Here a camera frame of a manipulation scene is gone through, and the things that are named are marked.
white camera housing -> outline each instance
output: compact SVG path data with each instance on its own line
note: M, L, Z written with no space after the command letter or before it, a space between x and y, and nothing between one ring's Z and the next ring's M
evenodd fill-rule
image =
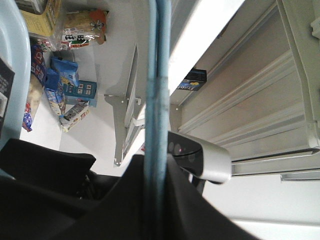
M231 157L223 147L176 132L168 132L168 149L177 164L199 179L222 184L231 177Z

yellow package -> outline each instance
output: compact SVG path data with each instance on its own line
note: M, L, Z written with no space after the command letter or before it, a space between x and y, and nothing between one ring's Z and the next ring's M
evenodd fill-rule
M40 15L20 10L28 31L45 37L51 36L60 15L61 4L62 0L48 0L44 12Z

light blue pole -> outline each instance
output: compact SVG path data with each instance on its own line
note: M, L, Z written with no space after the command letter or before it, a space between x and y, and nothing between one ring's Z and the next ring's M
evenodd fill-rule
M163 239L169 124L171 2L149 0L149 66L145 110L143 239Z

food packaging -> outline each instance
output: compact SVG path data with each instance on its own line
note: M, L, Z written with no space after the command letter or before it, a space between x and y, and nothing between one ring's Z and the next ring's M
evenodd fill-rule
M44 84L46 83L46 80L47 68L42 48L39 45L32 45L30 84L22 121L22 127L27 130L27 132L32 131L31 126L44 93Z
M107 29L107 14L107 11L100 9L68 13L62 35L62 50L103 44Z
M63 84L78 86L78 63L68 60L60 60L58 57L51 58L51 68L59 73Z
M42 14L34 14L21 10L26 22L30 38L41 45L44 52L59 51L66 20L66 10L62 0L47 0Z
M89 113L89 103L87 101L80 101L67 111L61 117L60 123L64 132L69 132L76 124L78 124Z
M89 106L97 107L97 83L79 80L79 86L63 85L66 104L75 105L87 101Z
M49 100L51 109L59 116L65 114L66 101L63 91L63 84L60 80L60 75L51 68L47 70L47 81L45 83L45 94Z

camera lens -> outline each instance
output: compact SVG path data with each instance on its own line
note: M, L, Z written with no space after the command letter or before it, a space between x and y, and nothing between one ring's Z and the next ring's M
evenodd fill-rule
M174 146L174 155L180 155L182 154L182 148L180 146L179 143L177 143L175 146Z
M169 151L169 153L172 153L172 152L173 152L174 147L175 147L174 142L173 142L173 141L170 142L169 145L168 145L168 151Z

